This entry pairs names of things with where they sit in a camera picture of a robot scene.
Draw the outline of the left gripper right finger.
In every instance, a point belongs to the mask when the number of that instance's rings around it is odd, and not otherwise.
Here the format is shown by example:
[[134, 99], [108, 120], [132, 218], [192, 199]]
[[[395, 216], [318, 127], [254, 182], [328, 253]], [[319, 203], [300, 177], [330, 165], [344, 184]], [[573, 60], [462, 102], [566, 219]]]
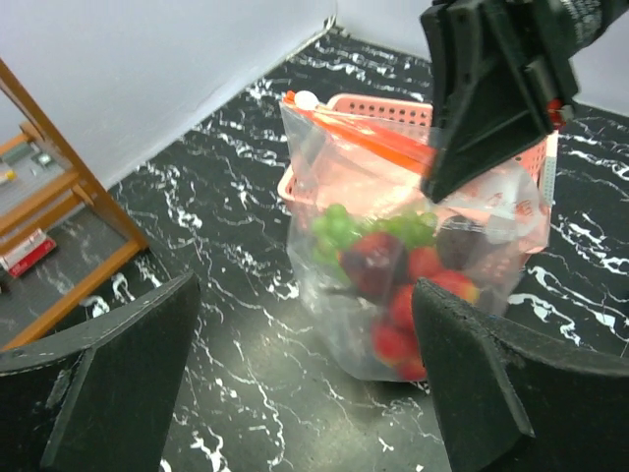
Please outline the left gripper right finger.
[[627, 359], [488, 316], [426, 279], [414, 303], [452, 470], [627, 470]]

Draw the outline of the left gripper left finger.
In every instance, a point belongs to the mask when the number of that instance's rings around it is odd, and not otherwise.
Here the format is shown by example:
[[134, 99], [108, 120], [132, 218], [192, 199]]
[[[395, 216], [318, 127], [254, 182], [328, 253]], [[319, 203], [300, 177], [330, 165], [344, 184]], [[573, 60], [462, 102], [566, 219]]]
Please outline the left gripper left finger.
[[158, 470], [199, 311], [189, 272], [3, 352], [2, 470]]

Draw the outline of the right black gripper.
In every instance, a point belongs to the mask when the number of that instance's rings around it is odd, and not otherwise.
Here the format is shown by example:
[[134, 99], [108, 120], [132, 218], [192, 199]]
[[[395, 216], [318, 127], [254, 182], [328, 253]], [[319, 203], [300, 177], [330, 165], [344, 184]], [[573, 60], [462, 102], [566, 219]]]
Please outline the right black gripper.
[[570, 58], [628, 11], [624, 0], [435, 1], [421, 15], [433, 76], [435, 203], [539, 143], [574, 114]]

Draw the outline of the red strawberry bunch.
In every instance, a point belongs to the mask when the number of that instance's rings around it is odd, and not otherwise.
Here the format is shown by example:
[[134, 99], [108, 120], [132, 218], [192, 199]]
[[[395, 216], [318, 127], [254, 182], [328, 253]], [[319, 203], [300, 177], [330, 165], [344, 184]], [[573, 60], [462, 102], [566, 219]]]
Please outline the red strawberry bunch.
[[434, 247], [411, 251], [408, 275], [407, 282], [393, 289], [383, 317], [372, 325], [372, 348], [397, 382], [421, 382], [427, 378], [427, 368], [417, 336], [417, 320], [423, 316], [414, 303], [417, 281], [425, 278], [472, 304], [479, 301], [481, 290], [469, 276], [445, 268]]

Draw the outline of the dark red plum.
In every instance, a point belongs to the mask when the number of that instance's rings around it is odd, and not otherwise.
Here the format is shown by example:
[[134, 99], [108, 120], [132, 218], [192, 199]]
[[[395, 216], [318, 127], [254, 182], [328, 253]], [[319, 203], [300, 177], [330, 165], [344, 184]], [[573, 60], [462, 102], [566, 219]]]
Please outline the dark red plum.
[[441, 264], [452, 270], [465, 270], [485, 255], [483, 228], [463, 215], [446, 218], [435, 236], [435, 248]]

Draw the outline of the dark purple fig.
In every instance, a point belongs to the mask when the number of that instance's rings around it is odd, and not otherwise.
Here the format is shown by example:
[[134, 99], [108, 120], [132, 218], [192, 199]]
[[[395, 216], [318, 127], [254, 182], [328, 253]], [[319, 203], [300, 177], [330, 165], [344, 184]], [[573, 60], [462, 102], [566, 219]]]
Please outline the dark purple fig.
[[363, 236], [339, 253], [338, 262], [358, 293], [376, 302], [409, 279], [406, 245], [386, 231]]

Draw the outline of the green grape cluster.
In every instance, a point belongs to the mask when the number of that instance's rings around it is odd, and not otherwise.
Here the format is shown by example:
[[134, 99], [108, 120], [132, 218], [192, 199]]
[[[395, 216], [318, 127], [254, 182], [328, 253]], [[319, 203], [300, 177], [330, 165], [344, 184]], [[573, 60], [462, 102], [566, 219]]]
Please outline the green grape cluster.
[[385, 232], [404, 243], [408, 250], [431, 247], [438, 218], [432, 211], [407, 210], [390, 217], [358, 218], [340, 204], [332, 204], [310, 224], [315, 262], [341, 273], [337, 253], [376, 232]]

